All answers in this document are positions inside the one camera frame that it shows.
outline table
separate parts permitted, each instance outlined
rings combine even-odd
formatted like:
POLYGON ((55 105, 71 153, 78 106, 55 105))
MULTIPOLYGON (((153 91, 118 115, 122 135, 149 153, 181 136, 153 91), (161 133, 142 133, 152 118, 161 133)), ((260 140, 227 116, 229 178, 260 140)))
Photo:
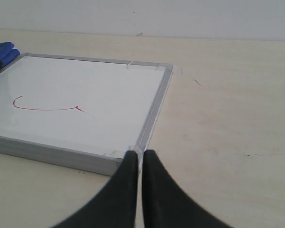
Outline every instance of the table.
MULTIPOLYGON (((175 64, 149 147, 224 222, 285 228, 285 42, 0 30, 3 41, 22 52, 175 64)), ((0 227, 52 226, 108 178, 0 154, 0 227)), ((141 205, 139 195, 138 228, 141 205)))

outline red marker line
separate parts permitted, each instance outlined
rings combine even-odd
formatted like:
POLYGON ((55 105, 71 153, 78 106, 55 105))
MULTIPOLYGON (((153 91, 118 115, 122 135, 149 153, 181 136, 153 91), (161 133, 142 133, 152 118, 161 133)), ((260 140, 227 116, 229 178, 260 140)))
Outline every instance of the red marker line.
POLYGON ((22 96, 19 96, 19 97, 17 97, 17 98, 14 100, 13 105, 14 105, 15 108, 20 108, 20 109, 25 109, 25 110, 35 110, 35 111, 63 111, 63 110, 77 109, 77 110, 79 110, 79 111, 81 111, 81 112, 86 113, 84 110, 82 110, 82 109, 79 108, 78 106, 73 107, 73 108, 61 108, 61 109, 24 108, 24 107, 20 107, 20 106, 17 106, 17 105, 16 105, 16 101, 17 101, 19 98, 21 98, 21 97, 22 97, 22 96))

